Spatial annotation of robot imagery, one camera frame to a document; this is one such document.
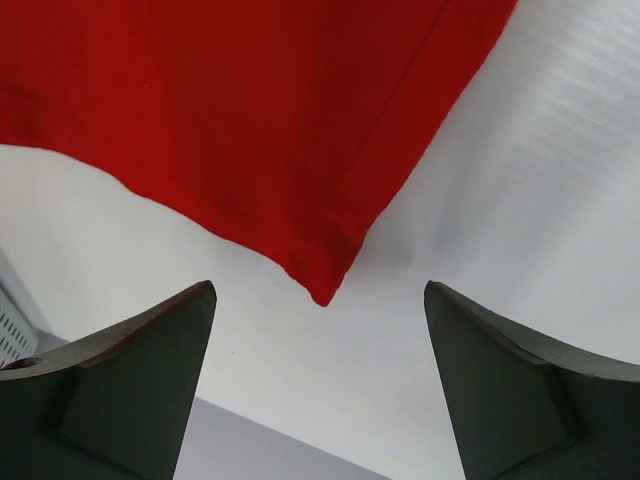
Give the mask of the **red t shirt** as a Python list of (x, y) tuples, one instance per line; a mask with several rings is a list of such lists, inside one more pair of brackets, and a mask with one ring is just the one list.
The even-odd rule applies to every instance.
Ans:
[(331, 302), (503, 1), (5, 1), (1, 140), (59, 152)]

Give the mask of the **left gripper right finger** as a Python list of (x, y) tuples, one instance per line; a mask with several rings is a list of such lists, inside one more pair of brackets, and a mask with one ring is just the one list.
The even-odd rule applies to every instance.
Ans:
[(468, 479), (639, 476), (639, 368), (430, 281), (424, 308)]

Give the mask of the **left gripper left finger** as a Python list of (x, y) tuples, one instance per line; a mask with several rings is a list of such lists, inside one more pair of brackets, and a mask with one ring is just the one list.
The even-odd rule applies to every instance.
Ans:
[(202, 281), (2, 368), (2, 478), (173, 478), (216, 302)]

